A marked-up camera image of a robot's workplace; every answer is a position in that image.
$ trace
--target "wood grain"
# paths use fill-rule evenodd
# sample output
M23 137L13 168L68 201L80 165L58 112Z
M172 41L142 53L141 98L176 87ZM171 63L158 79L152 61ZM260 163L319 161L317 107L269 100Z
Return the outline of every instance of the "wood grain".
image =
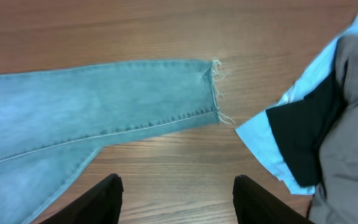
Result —
M234 132L272 104L358 11L356 0L0 0L0 73L143 58L219 58L229 75L217 124L107 147L38 223L110 173L124 183L120 223L237 223L246 174L306 215Z

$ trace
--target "denim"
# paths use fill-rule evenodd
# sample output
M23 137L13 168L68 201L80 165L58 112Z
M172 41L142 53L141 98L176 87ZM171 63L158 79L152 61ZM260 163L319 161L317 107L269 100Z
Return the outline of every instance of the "denim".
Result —
M313 91L331 72L337 41L344 34L358 35L358 15L345 31L325 46L280 101L270 107L302 100ZM239 126L236 132L257 160L278 180L284 181L291 194L315 193L315 186L300 187L292 176L275 142L265 110Z
M219 122L213 62L0 75L0 223L30 223L107 145Z

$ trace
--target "gray garment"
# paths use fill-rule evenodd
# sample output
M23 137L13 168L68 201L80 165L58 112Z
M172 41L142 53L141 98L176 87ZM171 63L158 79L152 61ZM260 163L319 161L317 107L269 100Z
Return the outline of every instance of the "gray garment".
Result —
M335 69L348 106L321 145L323 183L309 218L318 224L354 224L358 223L358 37L339 41Z
M0 223L31 222L104 146L217 123L214 65L144 60L0 75Z

